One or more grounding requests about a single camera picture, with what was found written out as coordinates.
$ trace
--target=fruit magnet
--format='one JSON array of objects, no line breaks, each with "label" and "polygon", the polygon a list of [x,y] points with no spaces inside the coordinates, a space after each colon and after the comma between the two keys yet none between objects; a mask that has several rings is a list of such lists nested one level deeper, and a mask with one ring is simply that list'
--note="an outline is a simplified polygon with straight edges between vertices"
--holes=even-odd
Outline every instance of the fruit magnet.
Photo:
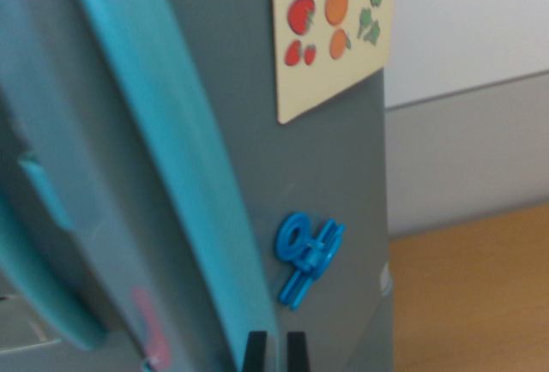
[{"label": "fruit magnet", "polygon": [[278,121],[385,66],[393,0],[273,0]]}]

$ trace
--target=toy refrigerator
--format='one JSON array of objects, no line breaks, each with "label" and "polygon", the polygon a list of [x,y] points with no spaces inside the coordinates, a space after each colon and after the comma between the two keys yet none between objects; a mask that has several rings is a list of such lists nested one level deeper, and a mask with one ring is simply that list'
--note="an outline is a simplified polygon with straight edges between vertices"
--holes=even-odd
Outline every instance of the toy refrigerator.
[{"label": "toy refrigerator", "polygon": [[392,0],[2,0],[0,369],[391,371]]}]

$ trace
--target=wooden table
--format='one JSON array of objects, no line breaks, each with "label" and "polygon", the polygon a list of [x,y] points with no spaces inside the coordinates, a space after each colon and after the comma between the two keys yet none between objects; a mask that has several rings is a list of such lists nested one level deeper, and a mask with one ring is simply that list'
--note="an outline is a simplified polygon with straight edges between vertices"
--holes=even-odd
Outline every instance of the wooden table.
[{"label": "wooden table", "polygon": [[396,372],[549,371],[549,205],[396,240]]}]

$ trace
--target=gray wall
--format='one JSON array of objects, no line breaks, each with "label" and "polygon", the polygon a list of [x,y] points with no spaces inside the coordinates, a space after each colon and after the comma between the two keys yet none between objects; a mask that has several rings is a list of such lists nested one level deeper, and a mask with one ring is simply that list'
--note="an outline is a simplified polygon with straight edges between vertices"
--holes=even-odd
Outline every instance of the gray wall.
[{"label": "gray wall", "polygon": [[388,110],[389,233],[549,198],[549,74]]}]

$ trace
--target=teal door handle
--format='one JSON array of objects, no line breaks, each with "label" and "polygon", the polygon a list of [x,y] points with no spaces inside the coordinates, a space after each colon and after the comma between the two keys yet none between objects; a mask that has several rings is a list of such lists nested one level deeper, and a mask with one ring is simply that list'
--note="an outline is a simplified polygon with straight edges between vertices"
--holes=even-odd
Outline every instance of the teal door handle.
[{"label": "teal door handle", "polygon": [[42,261],[3,194],[0,194],[0,268],[36,311],[69,342],[83,350],[92,350],[106,336],[104,328]]}]

